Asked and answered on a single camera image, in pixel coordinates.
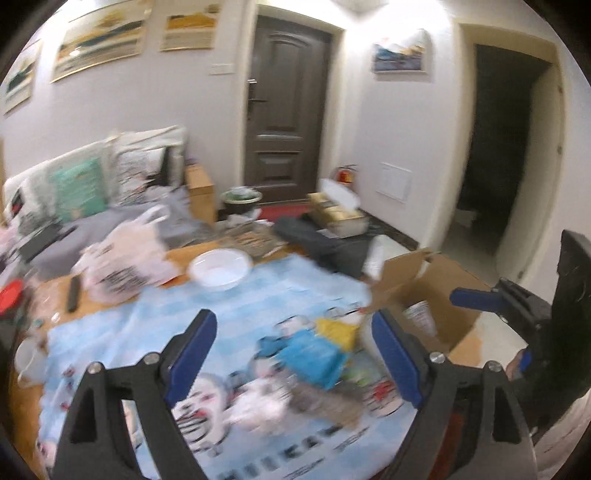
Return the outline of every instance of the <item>plastic bag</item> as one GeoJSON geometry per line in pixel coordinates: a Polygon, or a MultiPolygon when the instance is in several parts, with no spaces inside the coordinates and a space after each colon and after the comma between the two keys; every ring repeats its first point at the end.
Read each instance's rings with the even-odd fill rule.
{"type": "Polygon", "coordinates": [[[166,260],[166,247],[155,227],[166,218],[168,209],[156,205],[135,220],[121,223],[105,240],[83,251],[72,273],[83,274],[82,285],[93,301],[121,303],[146,285],[162,285],[180,275],[180,270],[166,260]],[[160,217],[149,221],[160,211],[160,217]]]}

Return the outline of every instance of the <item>light switch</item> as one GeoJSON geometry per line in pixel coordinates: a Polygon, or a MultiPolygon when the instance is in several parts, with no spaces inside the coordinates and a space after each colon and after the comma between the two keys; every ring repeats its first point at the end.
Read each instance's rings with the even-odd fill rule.
{"type": "Polygon", "coordinates": [[[210,75],[230,75],[234,73],[233,63],[214,63],[209,69],[210,75]]]}

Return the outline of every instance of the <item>clutter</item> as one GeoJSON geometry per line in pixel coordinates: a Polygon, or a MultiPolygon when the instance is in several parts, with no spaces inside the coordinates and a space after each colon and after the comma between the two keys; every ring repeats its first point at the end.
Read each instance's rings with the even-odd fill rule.
{"type": "Polygon", "coordinates": [[[340,307],[334,307],[326,310],[326,317],[333,320],[339,320],[340,322],[346,323],[347,325],[361,325],[365,313],[359,307],[358,304],[349,305],[343,309],[340,307]]]}
{"type": "Polygon", "coordinates": [[[243,215],[256,208],[261,200],[262,193],[249,187],[235,187],[222,195],[222,202],[228,214],[243,215]]]}
{"type": "Polygon", "coordinates": [[[291,400],[285,385],[270,378],[257,378],[241,390],[232,407],[225,411],[226,421],[254,433],[281,433],[281,422],[291,400]]]}
{"type": "Polygon", "coordinates": [[[246,253],[233,248],[217,248],[195,258],[187,272],[191,280],[210,291],[230,290],[252,270],[246,253]]]}
{"type": "MultiPolygon", "coordinates": [[[[414,335],[427,350],[453,355],[454,348],[472,330],[481,313],[451,304],[449,295],[459,287],[490,290],[484,282],[445,255],[418,250],[385,262],[382,280],[372,286],[372,304],[368,312],[387,308],[398,324],[414,335]],[[417,326],[404,313],[407,308],[422,301],[428,304],[433,324],[425,317],[417,326]]],[[[364,321],[359,338],[363,347],[382,362],[372,337],[370,319],[371,316],[364,321]]]]}
{"type": "Polygon", "coordinates": [[[363,273],[373,281],[379,281],[382,278],[382,270],[386,260],[384,252],[385,239],[385,235],[377,235],[371,240],[368,256],[363,263],[363,273]]]}
{"type": "Polygon", "coordinates": [[[276,358],[302,381],[329,390],[338,382],[348,355],[327,339],[301,330],[289,338],[276,358]]]}
{"type": "Polygon", "coordinates": [[[402,406],[396,385],[376,360],[365,350],[351,355],[335,390],[348,396],[359,396],[365,408],[375,417],[384,417],[402,406]]]}
{"type": "Polygon", "coordinates": [[[340,238],[365,233],[369,219],[359,210],[359,197],[334,180],[323,179],[321,185],[320,192],[308,194],[314,221],[340,238]]]}
{"type": "Polygon", "coordinates": [[[23,289],[22,280],[13,280],[0,291],[0,319],[14,317],[21,303],[23,289]]]}
{"type": "Polygon", "coordinates": [[[14,368],[18,373],[18,386],[33,387],[45,383],[47,378],[47,355],[35,338],[25,338],[14,356],[14,368]]]}
{"type": "Polygon", "coordinates": [[[83,274],[82,284],[93,301],[121,303],[146,285],[162,285],[180,275],[180,270],[166,260],[167,250],[155,227],[167,218],[166,212],[164,206],[150,208],[83,251],[72,273],[83,274]],[[149,221],[160,211],[163,215],[149,221]]]}
{"type": "Polygon", "coordinates": [[[335,425],[355,430],[363,415],[361,402],[344,395],[327,392],[299,381],[290,375],[287,384],[291,393],[290,407],[312,417],[328,420],[335,425]]]}
{"type": "Polygon", "coordinates": [[[429,303],[425,300],[411,305],[404,314],[423,332],[431,337],[437,336],[437,326],[429,310],[429,303]]]}
{"type": "Polygon", "coordinates": [[[268,257],[285,246],[270,227],[254,221],[228,229],[219,243],[225,248],[242,250],[255,260],[268,257]]]}
{"type": "Polygon", "coordinates": [[[291,217],[278,218],[272,230],[290,244],[301,246],[319,267],[361,277],[370,242],[367,236],[347,240],[326,238],[311,222],[291,217]]]}
{"type": "Polygon", "coordinates": [[[358,325],[349,325],[339,320],[316,320],[316,333],[338,345],[345,353],[354,350],[358,330],[358,325]]]}

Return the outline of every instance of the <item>white cushion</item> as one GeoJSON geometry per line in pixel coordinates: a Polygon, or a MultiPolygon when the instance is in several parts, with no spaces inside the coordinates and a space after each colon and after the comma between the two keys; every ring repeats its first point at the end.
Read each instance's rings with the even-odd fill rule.
{"type": "Polygon", "coordinates": [[[171,187],[180,187],[183,183],[184,153],[187,147],[187,137],[187,129],[178,125],[146,132],[122,133],[115,141],[114,162],[117,162],[117,157],[125,152],[172,147],[168,159],[170,166],[168,181],[171,187]]]}

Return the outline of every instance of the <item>gray fabric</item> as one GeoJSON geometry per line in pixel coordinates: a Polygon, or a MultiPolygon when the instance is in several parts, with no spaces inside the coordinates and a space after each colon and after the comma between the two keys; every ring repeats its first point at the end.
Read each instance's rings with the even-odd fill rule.
{"type": "Polygon", "coordinates": [[[158,204],[164,204],[170,209],[170,217],[157,223],[160,239],[170,249],[213,239],[211,227],[191,216],[187,190],[181,187],[159,201],[116,206],[109,208],[106,212],[68,223],[64,226],[65,229],[76,225],[76,230],[63,240],[50,245],[33,259],[31,265],[45,280],[68,275],[84,248],[103,241],[117,225],[139,217],[158,204]]]}

